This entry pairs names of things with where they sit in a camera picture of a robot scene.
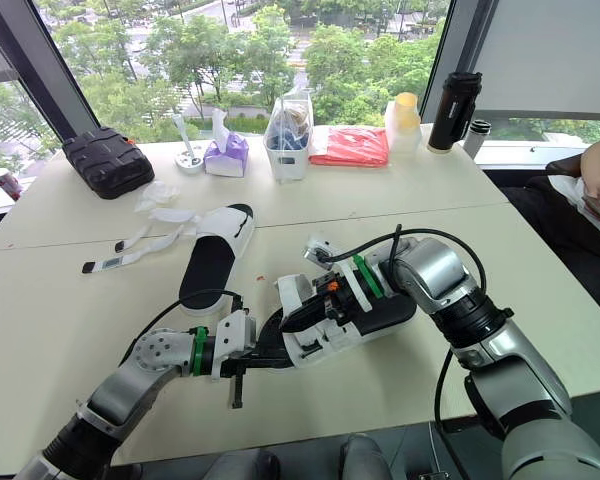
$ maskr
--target window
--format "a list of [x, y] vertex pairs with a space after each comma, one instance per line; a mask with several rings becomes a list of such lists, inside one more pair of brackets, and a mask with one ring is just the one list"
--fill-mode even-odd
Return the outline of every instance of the window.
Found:
[[600, 140], [600, 120], [501, 118], [482, 114], [491, 123], [490, 140], [552, 142], [564, 146], [589, 145]]
[[[18, 77], [0, 48], [0, 168], [10, 170], [26, 189], [58, 149], [59, 140]], [[12, 204], [0, 188], [0, 213]]]
[[211, 127], [263, 133], [275, 98], [312, 88], [316, 123], [382, 125], [422, 95], [449, 0], [34, 0], [103, 125], [138, 142]]
[[0, 83], [0, 167], [19, 179], [35, 177], [58, 147], [58, 138], [20, 85]]

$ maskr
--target white strap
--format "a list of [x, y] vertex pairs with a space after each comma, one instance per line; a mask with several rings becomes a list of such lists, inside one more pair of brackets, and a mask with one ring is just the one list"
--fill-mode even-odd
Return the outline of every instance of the white strap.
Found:
[[340, 262], [336, 262], [336, 265], [338, 265], [340, 267], [340, 270], [342, 270], [342, 273], [344, 273], [345, 278], [349, 282], [349, 288], [351, 288], [351, 291], [355, 295], [356, 300], [358, 300], [358, 303], [360, 304], [362, 310], [364, 310], [365, 312], [370, 312], [373, 307], [371, 306], [371, 303], [369, 303], [369, 300], [367, 300], [367, 296], [362, 291], [362, 288], [358, 283], [358, 279], [354, 275], [353, 270], [351, 269], [347, 261], [341, 260]]
[[[193, 225], [191, 225], [189, 228], [183, 231], [183, 235], [190, 236], [197, 235], [195, 223], [199, 222], [201, 218], [202, 217], [196, 215], [196, 212], [193, 210], [179, 210], [176, 208], [154, 208], [149, 214], [150, 221], [165, 223], [193, 223]], [[116, 243], [116, 253], [128, 250], [129, 248], [133, 247], [136, 243], [138, 243], [143, 237], [145, 237], [149, 233], [152, 226], [153, 223], [147, 223], [146, 225], [143, 225], [140, 228], [140, 230], [134, 233], [131, 237]]]
[[148, 253], [155, 253], [169, 248], [178, 239], [183, 230], [184, 225], [180, 225], [175, 232], [172, 232], [169, 235], [165, 235], [164, 237], [157, 238], [149, 245], [144, 247], [142, 250], [138, 250], [137, 252], [133, 253], [128, 253], [127, 255], [123, 255], [121, 257], [110, 258], [109, 260], [93, 262], [93, 268], [90, 271], [83, 270], [83, 272], [101, 272], [103, 270], [109, 270], [111, 268], [121, 267], [123, 265], [129, 265], [130, 263], [137, 262]]

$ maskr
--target tissue box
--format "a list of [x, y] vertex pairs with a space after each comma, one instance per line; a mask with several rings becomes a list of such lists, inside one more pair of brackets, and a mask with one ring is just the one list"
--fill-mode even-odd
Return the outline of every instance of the tissue box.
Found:
[[220, 151], [215, 140], [211, 142], [204, 154], [205, 170], [213, 175], [244, 177], [248, 156], [247, 140], [237, 133], [231, 132], [227, 138], [227, 148], [224, 153]]

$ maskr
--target white bottle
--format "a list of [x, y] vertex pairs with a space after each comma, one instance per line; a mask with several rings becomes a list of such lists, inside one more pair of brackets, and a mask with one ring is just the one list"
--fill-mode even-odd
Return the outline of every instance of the white bottle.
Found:
[[422, 140], [418, 96], [401, 93], [394, 102], [389, 102], [385, 112], [385, 128], [389, 154], [394, 161], [413, 158]]

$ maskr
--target wire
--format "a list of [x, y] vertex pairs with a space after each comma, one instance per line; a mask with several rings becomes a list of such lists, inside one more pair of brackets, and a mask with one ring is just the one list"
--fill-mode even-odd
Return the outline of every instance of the wire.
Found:
[[463, 480], [470, 480], [469, 474], [464, 469], [460, 458], [456, 454], [453, 445], [451, 445], [451, 441], [447, 437], [447, 432], [444, 429], [444, 425], [442, 424], [442, 419], [440, 418], [440, 400], [442, 398], [442, 387], [444, 386], [444, 379], [447, 376], [447, 370], [449, 370], [449, 364], [451, 363], [451, 358], [453, 357], [453, 352], [451, 349], [447, 351], [446, 357], [444, 357], [444, 362], [442, 364], [442, 369], [440, 370], [440, 375], [438, 376], [438, 382], [436, 383], [436, 394], [433, 400], [433, 418], [435, 419], [436, 430], [444, 443], [444, 446], [447, 448], [449, 452], [449, 456], [456, 468], [458, 469], [458, 473]]
[[131, 355], [131, 352], [133, 351], [133, 346], [138, 341], [138, 339], [140, 337], [142, 337], [145, 333], [147, 333], [149, 330], [151, 330], [151, 328], [153, 328], [153, 326], [156, 323], [158, 323], [167, 313], [169, 313], [171, 310], [173, 310], [174, 308], [176, 308], [178, 305], [180, 305], [182, 302], [184, 302], [186, 300], [191, 300], [192, 298], [195, 298], [199, 295], [206, 295], [206, 294], [210, 294], [210, 293], [220, 293], [222, 295], [230, 295], [239, 304], [242, 304], [242, 296], [240, 296], [236, 292], [232, 292], [231, 290], [223, 290], [222, 288], [205, 288], [203, 290], [197, 290], [193, 293], [190, 293], [189, 295], [185, 295], [184, 297], [179, 298], [178, 300], [173, 302], [171, 305], [169, 305], [167, 308], [162, 310], [158, 315], [156, 315], [156, 317], [153, 320], [151, 320], [147, 324], [146, 327], [144, 327], [142, 329], [142, 331], [138, 334], [138, 336], [136, 338], [134, 338], [133, 341], [129, 344], [129, 348], [127, 348], [127, 351], [124, 353], [124, 356], [122, 357], [122, 360], [120, 360], [120, 364], [118, 366], [122, 365], [125, 362], [125, 360], [127, 358], [129, 358], [129, 355]]
[[402, 230], [402, 224], [398, 224], [396, 226], [396, 231], [393, 233], [393, 243], [391, 244], [391, 252], [389, 253], [389, 278], [387, 281], [389, 282], [389, 286], [395, 290], [396, 292], [400, 291], [396, 283], [396, 278], [393, 274], [394, 266], [393, 261], [396, 258], [396, 252], [398, 251], [398, 243], [400, 242], [400, 231]]
[[433, 442], [433, 430], [431, 428], [431, 422], [427, 422], [427, 426], [429, 427], [429, 441], [431, 442], [431, 452], [433, 453], [433, 461], [436, 464], [436, 472], [440, 472], [440, 462], [438, 461], [438, 453], [436, 452], [436, 444]]
[[352, 257], [353, 255], [356, 255], [356, 254], [362, 252], [363, 250], [366, 250], [369, 247], [373, 247], [374, 245], [377, 245], [380, 242], [384, 242], [385, 240], [390, 240], [392, 238], [395, 238], [396, 236], [401, 237], [403, 235], [416, 235], [416, 234], [437, 235], [439, 237], [449, 239], [452, 242], [459, 245], [460, 247], [462, 247], [469, 254], [469, 256], [471, 257], [471, 260], [473, 260], [473, 262], [475, 263], [475, 265], [478, 269], [478, 275], [480, 277], [480, 290], [482, 290], [483, 293], [487, 292], [487, 275], [485, 273], [484, 266], [482, 265], [482, 262], [480, 261], [480, 258], [478, 258], [478, 255], [476, 255], [476, 252], [474, 252], [473, 249], [469, 245], [467, 245], [465, 242], [460, 240], [455, 235], [451, 235], [450, 233], [443, 232], [442, 230], [436, 230], [434, 228], [409, 228], [407, 230], [400, 230], [399, 233], [398, 232], [387, 233], [386, 235], [382, 235], [380, 237], [374, 238], [373, 240], [369, 240], [368, 242], [363, 243], [359, 247], [349, 250], [348, 252], [341, 253], [340, 255], [335, 255], [335, 256], [329, 257], [329, 256], [325, 256], [324, 254], [320, 254], [318, 252], [317, 257], [321, 262], [335, 263], [335, 262], [339, 262], [341, 260], [345, 260], [349, 257]]

